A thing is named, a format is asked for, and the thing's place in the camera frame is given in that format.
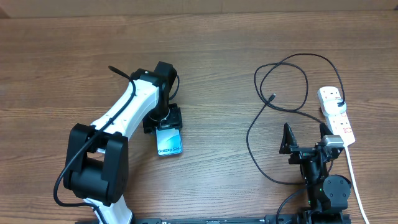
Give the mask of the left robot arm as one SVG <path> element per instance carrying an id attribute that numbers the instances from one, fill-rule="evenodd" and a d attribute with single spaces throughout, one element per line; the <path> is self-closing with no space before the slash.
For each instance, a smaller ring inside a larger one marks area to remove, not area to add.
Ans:
<path id="1" fill-rule="evenodd" d="M 175 95 L 170 92 L 180 78 L 174 66 L 165 62 L 159 62 L 154 71 L 140 68 L 130 75 L 115 67 L 110 70 L 127 78 L 126 91 L 102 117 L 72 128 L 53 197 L 62 207 L 77 207 L 60 201 L 58 188 L 63 185 L 83 199 L 80 206 L 93 209 L 97 223 L 135 223 L 124 199 L 129 140 L 142 125 L 144 133 L 155 136 L 158 155 L 182 153 L 182 113 L 171 103 Z"/>

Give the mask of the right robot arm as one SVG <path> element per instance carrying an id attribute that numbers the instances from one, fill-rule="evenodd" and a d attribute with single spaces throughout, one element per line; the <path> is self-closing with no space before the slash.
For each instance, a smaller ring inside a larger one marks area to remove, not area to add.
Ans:
<path id="1" fill-rule="evenodd" d="M 300 147 L 288 123 L 280 146 L 280 154 L 288 154 L 290 165 L 299 165 L 305 188 L 286 198 L 275 215 L 279 223 L 350 223 L 343 210 L 348 208 L 352 183 L 342 175 L 330 175 L 326 164 L 333 162 L 345 149 L 341 136 L 334 135 L 325 123 L 320 124 L 320 142 L 313 147 Z M 283 206 L 302 192 L 308 195 L 308 207 L 294 215 L 281 215 Z"/>

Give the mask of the blue Galaxy S24+ smartphone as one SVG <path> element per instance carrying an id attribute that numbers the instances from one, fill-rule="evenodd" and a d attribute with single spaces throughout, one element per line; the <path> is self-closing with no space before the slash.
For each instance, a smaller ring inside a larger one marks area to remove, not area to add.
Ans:
<path id="1" fill-rule="evenodd" d="M 179 129 L 157 130 L 155 135 L 159 156 L 171 156 L 182 153 L 182 137 Z"/>

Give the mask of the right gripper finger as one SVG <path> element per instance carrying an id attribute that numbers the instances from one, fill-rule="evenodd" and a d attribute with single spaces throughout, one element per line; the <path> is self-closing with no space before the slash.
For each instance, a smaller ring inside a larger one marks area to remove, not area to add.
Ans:
<path id="1" fill-rule="evenodd" d="M 285 123 L 279 153 L 280 154 L 291 154 L 298 147 L 299 146 L 298 146 L 296 138 L 292 132 L 290 124 Z"/>
<path id="2" fill-rule="evenodd" d="M 324 136 L 333 135 L 333 132 L 329 129 L 326 123 L 320 123 L 320 138 L 322 139 Z"/>

